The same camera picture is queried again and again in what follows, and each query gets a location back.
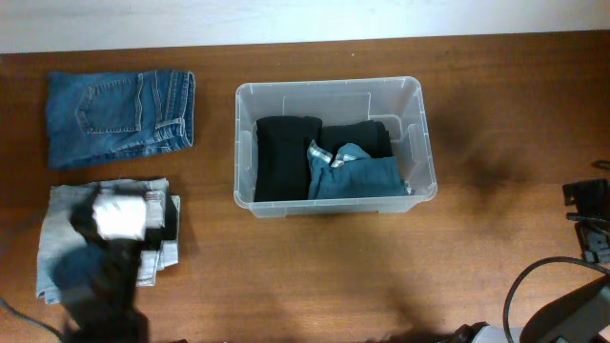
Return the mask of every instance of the white wall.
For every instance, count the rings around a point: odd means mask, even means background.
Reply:
[[[610,29],[610,0],[0,0],[0,52]]]

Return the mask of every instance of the folded clothing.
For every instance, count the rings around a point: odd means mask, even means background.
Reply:
[[[254,201],[304,200],[310,185],[307,148],[322,120],[271,116],[256,121],[258,172]]]
[[[138,271],[137,286],[153,286],[157,271],[178,263],[180,198],[166,195],[169,194],[169,183],[166,179],[121,179],[83,186],[52,187],[49,208],[40,234],[36,275],[36,297],[45,297],[47,304],[56,304],[61,300],[60,291],[52,281],[53,268],[67,252],[87,244],[85,238],[76,232],[70,223],[72,208],[93,194],[97,185],[101,187],[102,192],[147,192],[147,227],[163,227],[160,250],[143,251],[141,254],[142,264]]]
[[[49,74],[49,167],[68,169],[193,145],[189,71]]]
[[[383,123],[373,120],[322,128],[317,142],[321,149],[332,155],[336,155],[344,145],[353,143],[373,158],[392,157],[390,133],[385,130]]]
[[[333,161],[329,152],[312,141],[307,158],[312,173],[310,200],[411,194],[408,185],[400,180],[395,157],[372,158],[349,143],[338,150]]]

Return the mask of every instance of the blue garment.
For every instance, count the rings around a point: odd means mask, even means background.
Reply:
[[[189,71],[49,74],[49,167],[87,167],[193,145]]]
[[[312,174],[310,200],[412,194],[400,180],[395,157],[372,158],[356,144],[349,143],[338,150],[331,163],[333,156],[312,141],[307,159]]]

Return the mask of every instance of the jeans pocket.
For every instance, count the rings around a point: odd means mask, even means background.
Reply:
[[[140,131],[143,84],[144,75],[138,73],[89,86],[76,110],[83,130],[87,133]]]

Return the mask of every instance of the teal folded cloth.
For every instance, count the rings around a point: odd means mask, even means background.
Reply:
[[[413,194],[400,179],[395,157],[372,158],[356,144],[344,145],[333,159],[313,140],[307,159],[312,175],[310,200]]]

